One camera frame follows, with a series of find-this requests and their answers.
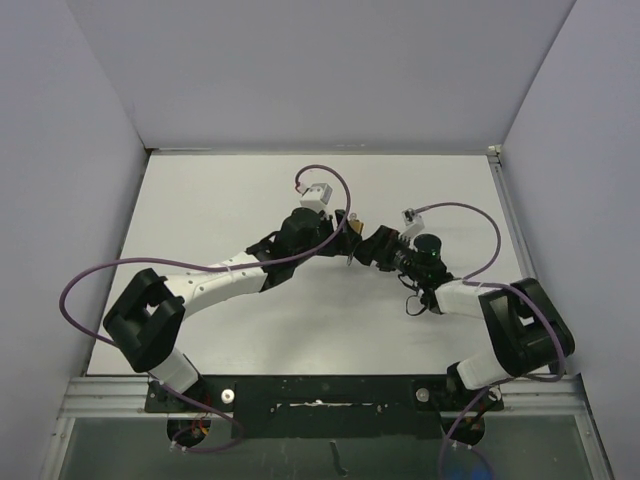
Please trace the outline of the large brass padlock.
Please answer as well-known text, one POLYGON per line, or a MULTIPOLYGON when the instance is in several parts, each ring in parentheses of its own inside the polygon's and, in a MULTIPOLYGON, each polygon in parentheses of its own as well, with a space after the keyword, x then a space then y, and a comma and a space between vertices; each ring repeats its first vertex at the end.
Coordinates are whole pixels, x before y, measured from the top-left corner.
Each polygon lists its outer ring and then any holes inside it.
POLYGON ((359 219, 355 212, 349 214, 348 225, 351 230, 357 235, 362 235, 362 232, 364 230, 364 223, 359 219))

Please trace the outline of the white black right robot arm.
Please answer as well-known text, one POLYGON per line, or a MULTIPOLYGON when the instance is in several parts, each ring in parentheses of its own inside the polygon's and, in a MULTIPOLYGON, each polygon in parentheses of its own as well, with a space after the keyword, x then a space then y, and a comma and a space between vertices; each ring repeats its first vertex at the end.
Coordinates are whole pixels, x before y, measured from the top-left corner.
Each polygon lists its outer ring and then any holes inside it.
POLYGON ((575 352, 575 340, 538 280, 525 278, 505 286, 467 283, 448 271, 441 247, 435 235, 420 234, 409 241, 381 226, 355 248, 354 257, 382 271, 398 271, 424 309, 484 322, 491 347, 448 368, 448 402, 469 408, 480 398, 481 388, 544 366, 560 374, 560 360, 575 352))

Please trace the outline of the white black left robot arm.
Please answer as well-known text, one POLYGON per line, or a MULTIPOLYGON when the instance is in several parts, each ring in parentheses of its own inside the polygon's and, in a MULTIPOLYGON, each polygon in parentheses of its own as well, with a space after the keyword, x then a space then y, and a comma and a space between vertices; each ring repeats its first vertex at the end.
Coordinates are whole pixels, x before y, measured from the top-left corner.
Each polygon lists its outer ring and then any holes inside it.
POLYGON ((299 207, 279 230, 220 264, 211 272, 161 276, 148 268, 134 275, 103 320, 103 326, 131 368, 168 386, 168 399, 180 410, 200 405, 200 373, 177 347, 184 320, 231 298, 261 293, 292 278, 304 262, 271 265, 317 246, 320 256, 353 255, 363 224, 354 214, 333 216, 299 207))

